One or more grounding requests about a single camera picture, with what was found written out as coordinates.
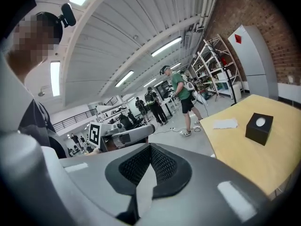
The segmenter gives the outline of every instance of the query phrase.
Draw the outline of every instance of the black box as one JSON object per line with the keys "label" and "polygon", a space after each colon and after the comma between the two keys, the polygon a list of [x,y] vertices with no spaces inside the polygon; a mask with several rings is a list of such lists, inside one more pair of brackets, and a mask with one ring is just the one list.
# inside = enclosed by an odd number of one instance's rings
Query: black box
{"label": "black box", "polygon": [[[265,123],[262,126],[256,124],[259,118],[265,119]],[[246,126],[246,137],[261,145],[265,145],[272,128],[273,118],[270,115],[254,113]]]}

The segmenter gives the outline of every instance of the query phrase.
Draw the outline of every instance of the ceiling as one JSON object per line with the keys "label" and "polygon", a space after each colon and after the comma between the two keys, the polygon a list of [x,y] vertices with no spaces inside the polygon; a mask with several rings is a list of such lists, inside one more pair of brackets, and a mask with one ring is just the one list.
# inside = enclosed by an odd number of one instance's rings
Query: ceiling
{"label": "ceiling", "polygon": [[[36,0],[29,13],[48,11],[61,14],[60,7],[69,0]],[[63,31],[63,38],[48,60],[26,78],[26,86],[49,111],[55,113],[77,105],[100,101],[115,95],[135,93],[164,75],[164,65],[181,62],[186,67],[196,52],[201,31],[189,32],[200,21],[204,0],[87,0],[83,6],[72,5],[77,20]],[[182,42],[155,57],[151,53],[181,36]],[[53,97],[50,62],[61,61],[61,95]],[[134,74],[119,88],[115,85],[128,71]],[[45,92],[38,97],[40,89]]]}
{"label": "ceiling", "polygon": [[[183,37],[189,26],[179,26],[181,22],[189,18],[193,18],[189,25],[199,21],[197,14],[201,12],[201,1],[104,0],[87,21],[72,53],[65,84],[66,105],[87,94],[111,97],[134,93],[157,77],[163,65],[181,62],[186,66],[197,43],[184,49],[183,40],[156,57],[152,57],[151,52],[179,36]],[[140,53],[135,61],[119,72],[135,52],[172,27],[175,28],[172,33]],[[134,74],[116,88],[116,83],[129,70]]]}

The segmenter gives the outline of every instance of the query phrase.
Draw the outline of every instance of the green t-shirt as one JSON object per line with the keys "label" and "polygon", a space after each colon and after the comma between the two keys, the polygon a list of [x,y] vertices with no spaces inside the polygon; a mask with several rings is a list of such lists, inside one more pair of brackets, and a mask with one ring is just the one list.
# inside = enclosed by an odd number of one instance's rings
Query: green t-shirt
{"label": "green t-shirt", "polygon": [[[179,82],[184,83],[184,80],[182,79],[182,76],[178,73],[173,73],[171,76],[172,76],[171,84],[173,85],[174,91],[176,91],[178,88],[178,83]],[[189,96],[190,96],[190,93],[185,87],[183,87],[183,89],[178,94],[178,97],[180,100],[187,99]]]}

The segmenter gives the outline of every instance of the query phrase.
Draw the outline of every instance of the black mesh pad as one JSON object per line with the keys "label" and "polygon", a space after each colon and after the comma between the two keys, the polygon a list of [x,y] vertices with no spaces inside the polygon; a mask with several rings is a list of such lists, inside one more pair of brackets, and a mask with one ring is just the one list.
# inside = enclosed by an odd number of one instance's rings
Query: black mesh pad
{"label": "black mesh pad", "polygon": [[150,164],[150,147],[146,147],[119,166],[119,172],[133,184],[138,186]]}
{"label": "black mesh pad", "polygon": [[177,170],[177,163],[155,147],[151,147],[151,166],[154,168],[157,184],[171,178]]}
{"label": "black mesh pad", "polygon": [[187,185],[192,175],[191,166],[182,157],[156,144],[145,144],[110,162],[105,169],[105,176],[116,192],[135,195],[136,187],[149,164],[157,178],[153,198],[177,194]]}

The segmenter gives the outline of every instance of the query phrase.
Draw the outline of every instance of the desk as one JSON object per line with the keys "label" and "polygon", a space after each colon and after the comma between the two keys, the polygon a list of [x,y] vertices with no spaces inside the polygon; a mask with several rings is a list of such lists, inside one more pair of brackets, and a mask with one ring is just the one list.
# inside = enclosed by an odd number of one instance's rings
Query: desk
{"label": "desk", "polygon": [[175,102],[172,100],[172,98],[170,98],[170,97],[169,97],[169,98],[166,98],[165,100],[163,100],[163,101],[161,102],[160,106],[162,107],[163,105],[165,105],[165,106],[167,107],[169,113],[170,113],[170,116],[173,116],[172,113],[170,112],[168,106],[167,106],[167,103],[169,103],[170,101],[171,101],[172,104],[174,105],[174,112],[175,112],[175,111],[178,109],[178,107],[176,106],[176,104],[175,104]]}
{"label": "desk", "polygon": [[[245,137],[253,113],[274,116],[265,146]],[[213,129],[214,120],[236,118],[236,129]],[[294,171],[301,159],[301,111],[265,97],[248,98],[201,120],[218,160],[253,181],[270,195]]]}

